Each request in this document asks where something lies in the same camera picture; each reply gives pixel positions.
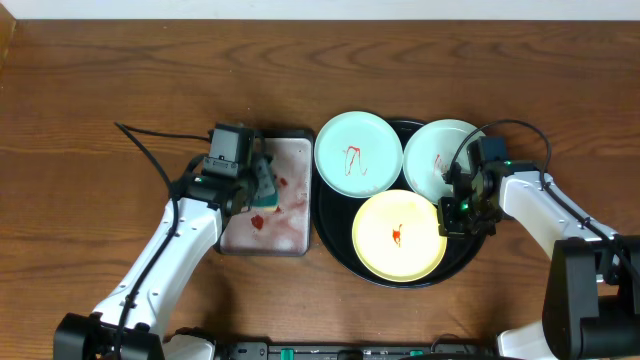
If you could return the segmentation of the green yellow sponge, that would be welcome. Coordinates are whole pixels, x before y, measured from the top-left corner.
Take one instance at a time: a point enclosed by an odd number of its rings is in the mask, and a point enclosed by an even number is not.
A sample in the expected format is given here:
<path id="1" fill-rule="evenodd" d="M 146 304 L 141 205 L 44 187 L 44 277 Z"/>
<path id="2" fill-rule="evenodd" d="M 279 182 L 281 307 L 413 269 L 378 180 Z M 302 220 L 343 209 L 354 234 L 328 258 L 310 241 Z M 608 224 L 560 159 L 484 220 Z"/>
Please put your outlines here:
<path id="1" fill-rule="evenodd" d="M 249 206 L 251 209 L 274 210 L 279 206 L 278 190 L 275 187 L 259 188 L 250 201 Z"/>

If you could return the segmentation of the pale green plate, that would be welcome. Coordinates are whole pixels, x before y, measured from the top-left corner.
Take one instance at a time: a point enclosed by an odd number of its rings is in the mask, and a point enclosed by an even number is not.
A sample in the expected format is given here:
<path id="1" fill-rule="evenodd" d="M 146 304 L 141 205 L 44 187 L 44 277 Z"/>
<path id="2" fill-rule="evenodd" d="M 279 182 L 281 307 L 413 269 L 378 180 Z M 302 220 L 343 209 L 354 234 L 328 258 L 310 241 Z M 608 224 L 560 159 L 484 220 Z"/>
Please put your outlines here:
<path id="1" fill-rule="evenodd" d="M 461 142 L 476 127 L 457 119 L 430 122 L 417 130 L 404 149 L 403 173 L 409 187 L 436 205 L 453 195 L 443 180 Z"/>

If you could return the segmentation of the yellow plate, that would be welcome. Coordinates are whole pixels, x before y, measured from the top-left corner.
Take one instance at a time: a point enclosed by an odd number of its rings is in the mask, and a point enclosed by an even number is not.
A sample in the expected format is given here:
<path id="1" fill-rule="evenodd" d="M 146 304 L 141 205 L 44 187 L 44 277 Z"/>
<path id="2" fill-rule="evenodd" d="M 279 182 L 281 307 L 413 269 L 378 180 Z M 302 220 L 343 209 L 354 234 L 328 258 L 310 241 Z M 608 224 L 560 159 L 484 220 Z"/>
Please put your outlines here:
<path id="1" fill-rule="evenodd" d="M 407 190 L 388 190 L 366 200 L 354 217 L 351 236 L 360 262 L 392 283 L 426 277 L 440 265 L 447 247 L 436 207 Z"/>

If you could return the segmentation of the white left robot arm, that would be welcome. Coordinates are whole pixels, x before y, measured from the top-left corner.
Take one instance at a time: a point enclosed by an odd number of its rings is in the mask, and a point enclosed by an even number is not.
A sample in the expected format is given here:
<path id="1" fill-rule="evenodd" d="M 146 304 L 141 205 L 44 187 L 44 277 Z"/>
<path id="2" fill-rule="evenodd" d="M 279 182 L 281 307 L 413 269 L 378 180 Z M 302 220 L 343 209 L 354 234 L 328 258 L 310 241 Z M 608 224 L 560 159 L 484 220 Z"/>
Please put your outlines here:
<path id="1" fill-rule="evenodd" d="M 56 359 L 212 359 L 216 342 L 198 329 L 163 339 L 196 266 L 241 210 L 276 202 L 269 155 L 250 162 L 194 157 L 169 188 L 156 231 L 119 285 L 88 316 L 67 314 Z"/>

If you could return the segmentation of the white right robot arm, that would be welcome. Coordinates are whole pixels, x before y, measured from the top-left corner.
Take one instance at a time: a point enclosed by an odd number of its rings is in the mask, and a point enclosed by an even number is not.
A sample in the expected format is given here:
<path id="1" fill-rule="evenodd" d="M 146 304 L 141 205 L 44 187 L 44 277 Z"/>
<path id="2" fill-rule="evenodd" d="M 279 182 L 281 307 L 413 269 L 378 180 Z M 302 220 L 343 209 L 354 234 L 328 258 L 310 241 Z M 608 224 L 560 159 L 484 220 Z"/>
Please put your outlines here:
<path id="1" fill-rule="evenodd" d="M 540 321 L 498 337 L 500 355 L 601 359 L 639 353 L 639 239 L 593 220 L 531 162 L 480 161 L 445 174 L 453 193 L 438 204 L 449 237 L 494 234 L 509 217 L 551 260 Z"/>

